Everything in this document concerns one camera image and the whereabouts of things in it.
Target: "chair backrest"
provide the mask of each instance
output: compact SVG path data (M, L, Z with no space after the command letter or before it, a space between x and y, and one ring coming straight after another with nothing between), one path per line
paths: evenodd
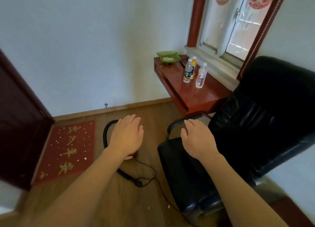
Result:
M315 73L255 58L209 129L244 179L265 175L315 142Z

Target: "red doormat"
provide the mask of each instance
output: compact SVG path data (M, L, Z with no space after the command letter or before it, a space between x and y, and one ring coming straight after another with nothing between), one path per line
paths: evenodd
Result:
M33 185L84 172L94 157L95 121L54 127Z

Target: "black armrest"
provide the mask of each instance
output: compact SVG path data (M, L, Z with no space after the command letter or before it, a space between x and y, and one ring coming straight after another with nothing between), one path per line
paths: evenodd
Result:
M185 120L188 120L188 119L198 119L198 118L201 118L201 117L203 117L203 116L206 116L206 117L208 117L209 119L212 118L212 117L210 117L210 116L207 115L207 114L201 114L201 113L200 113L200 114L196 114L196 115L191 116L191 117L181 118L181 119L178 119L178 120L172 122L172 123L168 126L168 128L167 128L167 137L166 137L166 139L169 139L169 135L171 134L172 129L173 129L174 127L176 127L177 125L184 123Z

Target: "window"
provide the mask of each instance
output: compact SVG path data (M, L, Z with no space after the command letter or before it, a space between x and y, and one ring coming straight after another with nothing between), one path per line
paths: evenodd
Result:
M199 48L242 67L272 0L207 0Z

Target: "bottle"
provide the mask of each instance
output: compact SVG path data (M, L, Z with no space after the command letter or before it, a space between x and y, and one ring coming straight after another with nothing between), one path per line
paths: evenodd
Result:
M190 79L194 79L195 77L195 69L196 69L196 66L197 66L197 57L196 56L193 56L192 57L192 66L193 66L193 70L192 70L192 74L191 74L191 77Z
M198 77L197 77L197 80L196 80L196 87L197 88L202 88L203 84L204 84L204 80L206 79L206 75L207 75L207 63L204 62L203 63L203 67L201 67L199 69L199 72L198 72Z
M185 74L184 74L184 82L189 83L190 82L190 77L193 71L193 66L192 66L192 58L188 59L188 63L186 64L185 67Z

